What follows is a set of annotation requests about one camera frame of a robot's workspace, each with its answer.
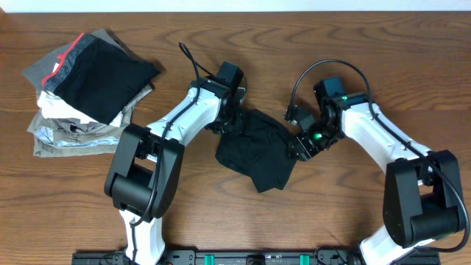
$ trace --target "white folded shirt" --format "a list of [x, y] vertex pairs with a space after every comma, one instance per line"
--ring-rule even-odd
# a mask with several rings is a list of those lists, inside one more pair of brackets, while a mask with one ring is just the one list
[[[60, 97], [54, 94], [49, 94], [41, 91], [38, 99], [38, 106], [41, 108], [41, 114], [45, 119], [68, 119], [76, 118], [80, 120], [81, 124], [90, 122], [97, 122], [84, 113], [74, 109], [72, 106], [63, 101]], [[111, 121], [110, 125], [120, 127], [123, 120], [123, 113], [120, 111], [118, 115]]]

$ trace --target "black cloth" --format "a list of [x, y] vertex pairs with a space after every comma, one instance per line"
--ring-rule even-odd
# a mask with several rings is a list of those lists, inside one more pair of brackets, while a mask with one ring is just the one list
[[77, 55], [54, 94], [76, 110], [109, 124], [159, 73], [151, 63], [135, 60], [96, 38]]
[[296, 159], [288, 156], [293, 135], [278, 121], [248, 110], [241, 135], [223, 135], [216, 151], [221, 165], [252, 178], [258, 192], [284, 189]]

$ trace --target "gray folded shirt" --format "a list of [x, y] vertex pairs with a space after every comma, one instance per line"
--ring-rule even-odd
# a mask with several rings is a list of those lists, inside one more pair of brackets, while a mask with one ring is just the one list
[[[97, 30], [92, 35], [124, 51], [108, 35], [105, 29]], [[54, 64], [59, 62], [57, 56], [65, 52], [70, 46], [71, 43], [55, 49], [23, 71], [23, 75], [35, 86], [37, 97], [43, 90], [42, 79], [49, 75]], [[96, 122], [80, 124], [78, 119], [73, 118], [45, 119], [39, 111], [28, 127], [28, 132], [35, 135], [33, 155], [48, 158], [115, 152], [123, 129], [131, 122], [135, 104], [151, 91], [150, 85], [146, 85], [124, 107], [123, 121], [119, 128]]]

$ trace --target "wood grain surface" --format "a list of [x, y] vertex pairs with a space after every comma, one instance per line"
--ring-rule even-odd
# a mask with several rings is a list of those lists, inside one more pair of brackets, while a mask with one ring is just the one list
[[5, 18], [5, 11], [3, 11], [3, 9], [0, 7], [0, 29], [1, 29], [1, 26], [3, 25], [4, 18]]
[[[133, 121], [159, 119], [186, 95], [194, 72], [185, 41], [216, 71], [239, 64], [247, 107], [281, 121], [299, 75], [339, 58], [369, 78], [375, 101], [403, 131], [459, 160], [471, 196], [471, 20], [469, 13], [136, 13], [6, 14], [0, 32], [0, 264], [69, 264], [77, 250], [126, 245], [124, 223], [103, 185], [112, 155], [32, 156], [26, 132], [38, 107], [21, 72], [81, 32], [106, 28], [163, 73]], [[344, 66], [309, 74], [298, 100], [316, 106], [313, 85], [338, 74], [349, 92], [361, 79]], [[214, 158], [219, 137], [202, 131], [188, 145], [164, 239], [201, 250], [313, 249], [353, 245], [382, 225], [384, 175], [351, 140], [297, 163], [283, 191], [258, 194], [251, 179]], [[451, 247], [461, 234], [436, 242]], [[442, 255], [471, 264], [471, 247]]]

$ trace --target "stack of folded clothes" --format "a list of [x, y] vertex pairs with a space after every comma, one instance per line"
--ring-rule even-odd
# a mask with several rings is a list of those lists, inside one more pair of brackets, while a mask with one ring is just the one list
[[115, 152], [135, 104], [160, 72], [131, 58], [104, 29], [81, 34], [24, 70], [39, 112], [28, 131], [33, 155], [64, 157]]

